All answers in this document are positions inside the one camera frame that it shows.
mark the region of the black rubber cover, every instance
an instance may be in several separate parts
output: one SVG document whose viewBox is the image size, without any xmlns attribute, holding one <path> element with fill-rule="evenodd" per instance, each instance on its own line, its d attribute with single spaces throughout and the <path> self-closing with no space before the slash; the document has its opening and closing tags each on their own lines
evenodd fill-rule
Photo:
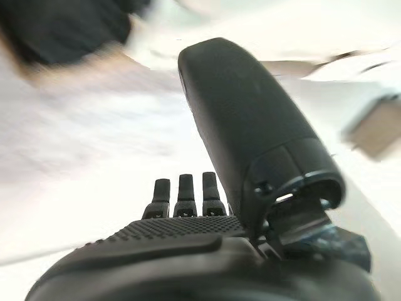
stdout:
<svg viewBox="0 0 401 301">
<path fill-rule="evenodd" d="M 183 50 L 179 72 L 200 136 L 245 228 L 257 231 L 277 197 L 312 184 L 332 208 L 340 204 L 345 186 L 338 169 L 252 55 L 216 38 Z"/>
</svg>

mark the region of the black robotic finger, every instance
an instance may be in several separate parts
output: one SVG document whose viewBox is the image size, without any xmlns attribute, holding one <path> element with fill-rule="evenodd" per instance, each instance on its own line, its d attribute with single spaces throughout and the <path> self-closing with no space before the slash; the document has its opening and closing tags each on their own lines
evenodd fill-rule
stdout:
<svg viewBox="0 0 401 301">
<path fill-rule="evenodd" d="M 216 174 L 204 172 L 203 183 L 203 216 L 225 216 L 227 215 L 223 203 L 220 201 L 219 190 L 217 189 Z"/>
<path fill-rule="evenodd" d="M 195 196 L 194 196 L 194 180 L 192 174 L 181 174 L 178 188 L 177 204 L 174 207 L 175 218 L 190 218 L 197 216 Z"/>
<path fill-rule="evenodd" d="M 142 219 L 168 218 L 170 214 L 170 180 L 158 179 L 152 202 L 143 212 Z"/>
</svg>

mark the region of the blurry background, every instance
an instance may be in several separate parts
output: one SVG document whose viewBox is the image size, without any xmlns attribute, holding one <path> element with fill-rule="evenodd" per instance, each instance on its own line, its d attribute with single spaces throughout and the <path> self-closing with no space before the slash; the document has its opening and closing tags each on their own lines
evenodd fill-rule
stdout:
<svg viewBox="0 0 401 301">
<path fill-rule="evenodd" d="M 333 221 L 367 237 L 373 279 L 385 300 L 397 299 L 400 147 L 394 139 L 372 157 L 345 137 L 376 99 L 400 93 L 401 4 L 202 3 L 154 1 L 145 19 L 132 18 L 123 47 L 74 66 L 21 74 L 1 49 L 2 299 L 22 300 L 66 252 L 140 219 L 157 178 L 172 180 L 174 206 L 179 174 L 192 173 L 201 205 L 201 174 L 213 167 L 176 59 L 216 36 L 263 61 L 308 117 L 348 179 L 346 205 L 331 213 Z"/>
</svg>

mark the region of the black dimpled surface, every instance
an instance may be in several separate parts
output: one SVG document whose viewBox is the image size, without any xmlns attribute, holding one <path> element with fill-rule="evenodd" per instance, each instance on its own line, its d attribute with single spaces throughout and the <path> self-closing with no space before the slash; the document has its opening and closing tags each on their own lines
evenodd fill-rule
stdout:
<svg viewBox="0 0 401 301">
<path fill-rule="evenodd" d="M 107 238 L 107 241 L 178 238 L 202 233 L 242 236 L 244 230 L 235 216 L 145 219 L 130 223 L 124 229 Z"/>
</svg>

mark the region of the dark blurry object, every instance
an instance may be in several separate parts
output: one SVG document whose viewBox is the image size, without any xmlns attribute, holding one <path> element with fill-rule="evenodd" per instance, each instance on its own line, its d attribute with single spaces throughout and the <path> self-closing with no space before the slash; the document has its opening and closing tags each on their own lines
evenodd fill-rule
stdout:
<svg viewBox="0 0 401 301">
<path fill-rule="evenodd" d="M 0 23 L 25 63 L 70 64 L 109 42 L 124 44 L 131 13 L 150 0 L 0 0 Z"/>
</svg>

